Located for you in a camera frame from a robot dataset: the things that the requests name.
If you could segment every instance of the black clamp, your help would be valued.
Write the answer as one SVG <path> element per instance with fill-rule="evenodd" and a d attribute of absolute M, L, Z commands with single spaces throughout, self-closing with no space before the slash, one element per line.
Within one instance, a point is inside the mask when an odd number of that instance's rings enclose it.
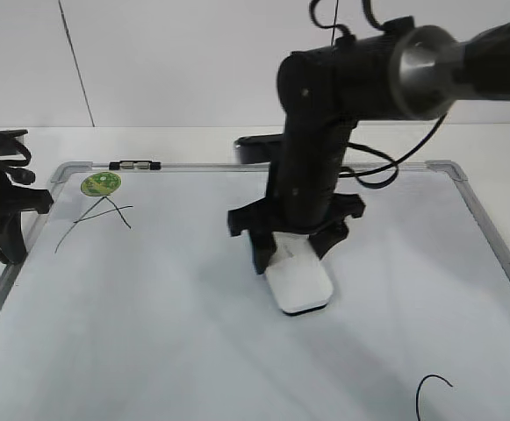
<path fill-rule="evenodd" d="M 267 142 L 269 138 L 261 137 L 261 140 Z M 256 137 L 250 138 L 247 155 L 250 158 L 256 156 L 254 161 L 260 162 L 258 158 L 261 157 L 260 153 L 263 152 L 257 153 L 254 150 L 255 142 Z M 270 259 L 277 251 L 273 232 L 309 235 L 309 243 L 319 258 L 322 259 L 331 248 L 347 238 L 348 227 L 344 219 L 348 216 L 360 218 L 365 209 L 365 204 L 358 195 L 334 194 L 328 212 L 321 224 L 311 228 L 290 226 L 281 218 L 279 202 L 270 194 L 276 182 L 277 167 L 277 160 L 270 164 L 269 179 L 264 198 L 242 208 L 230 210 L 227 213 L 227 226 L 232 237 L 241 235 L 245 230 L 248 231 L 253 251 L 253 264 L 256 273 L 259 275 L 264 273 L 269 266 Z"/>
<path fill-rule="evenodd" d="M 4 264 L 18 264 L 26 257 L 20 212 L 48 213 L 54 203 L 47 190 L 14 186 L 9 179 L 10 176 L 23 184 L 34 181 L 31 171 L 18 168 L 28 165 L 31 159 L 28 149 L 17 140 L 18 136 L 26 133 L 27 131 L 0 132 L 0 156 L 18 153 L 24 155 L 23 160 L 0 160 L 0 261 Z"/>

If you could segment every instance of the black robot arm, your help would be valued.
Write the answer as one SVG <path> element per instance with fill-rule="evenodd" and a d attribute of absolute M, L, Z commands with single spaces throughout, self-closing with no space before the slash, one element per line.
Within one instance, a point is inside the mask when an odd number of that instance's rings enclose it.
<path fill-rule="evenodd" d="M 358 195 L 334 193 L 358 121 L 440 118 L 460 99 L 510 101 L 510 24 L 464 43 L 410 17 L 381 29 L 292 53 L 277 77 L 284 133 L 237 142 L 248 161 L 271 161 L 266 197 L 228 215 L 232 235 L 249 231 L 257 273 L 276 251 L 272 232 L 308 234 L 322 257 L 348 235 L 344 218 L 363 214 Z"/>

